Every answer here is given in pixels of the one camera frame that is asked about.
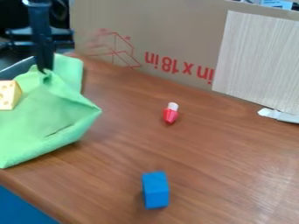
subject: cardboard box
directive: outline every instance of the cardboard box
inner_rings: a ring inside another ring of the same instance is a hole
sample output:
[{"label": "cardboard box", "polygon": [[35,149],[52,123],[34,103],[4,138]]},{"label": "cardboard box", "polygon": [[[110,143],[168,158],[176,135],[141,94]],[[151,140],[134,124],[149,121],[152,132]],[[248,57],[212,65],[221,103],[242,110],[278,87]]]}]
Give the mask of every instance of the cardboard box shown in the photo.
[{"label": "cardboard box", "polygon": [[296,11],[226,0],[74,1],[76,50],[211,89],[227,11],[299,20]]}]

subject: blue block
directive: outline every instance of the blue block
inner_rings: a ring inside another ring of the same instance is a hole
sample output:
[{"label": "blue block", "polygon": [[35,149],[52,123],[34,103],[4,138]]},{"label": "blue block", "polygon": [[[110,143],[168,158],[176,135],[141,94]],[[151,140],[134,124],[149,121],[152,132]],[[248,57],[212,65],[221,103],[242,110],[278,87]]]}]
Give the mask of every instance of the blue block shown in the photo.
[{"label": "blue block", "polygon": [[167,207],[170,202],[170,188],[164,171],[144,173],[143,199],[147,209]]}]

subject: box diagram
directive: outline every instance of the box diagram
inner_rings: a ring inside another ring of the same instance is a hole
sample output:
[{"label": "box diagram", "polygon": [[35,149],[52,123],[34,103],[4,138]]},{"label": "box diagram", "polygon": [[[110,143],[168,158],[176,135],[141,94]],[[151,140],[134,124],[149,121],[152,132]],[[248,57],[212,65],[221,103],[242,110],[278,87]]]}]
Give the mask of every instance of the box diagram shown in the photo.
[{"label": "box diagram", "polygon": [[99,31],[88,46],[88,56],[100,57],[114,65],[135,69],[142,65],[134,58],[134,47],[129,37],[117,32]]}]

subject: green fabric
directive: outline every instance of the green fabric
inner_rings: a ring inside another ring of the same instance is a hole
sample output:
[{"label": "green fabric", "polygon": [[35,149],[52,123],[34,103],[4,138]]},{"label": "green fabric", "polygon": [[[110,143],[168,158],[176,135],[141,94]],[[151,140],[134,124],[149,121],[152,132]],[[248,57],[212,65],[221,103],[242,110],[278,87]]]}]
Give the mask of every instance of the green fabric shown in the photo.
[{"label": "green fabric", "polygon": [[101,114],[80,94],[82,61],[55,55],[54,65],[47,75],[33,66],[15,79],[24,93],[13,110],[0,111],[0,168],[79,140]]}]

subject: white cap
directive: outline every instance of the white cap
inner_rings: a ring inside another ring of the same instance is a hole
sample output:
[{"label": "white cap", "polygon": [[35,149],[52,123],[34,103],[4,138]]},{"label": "white cap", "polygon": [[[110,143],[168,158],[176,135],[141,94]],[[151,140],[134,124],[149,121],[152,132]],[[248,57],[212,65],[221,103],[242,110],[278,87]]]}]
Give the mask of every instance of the white cap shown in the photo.
[{"label": "white cap", "polygon": [[167,109],[172,109],[174,111],[177,111],[178,110],[178,105],[175,102],[170,102],[168,104],[168,108]]}]

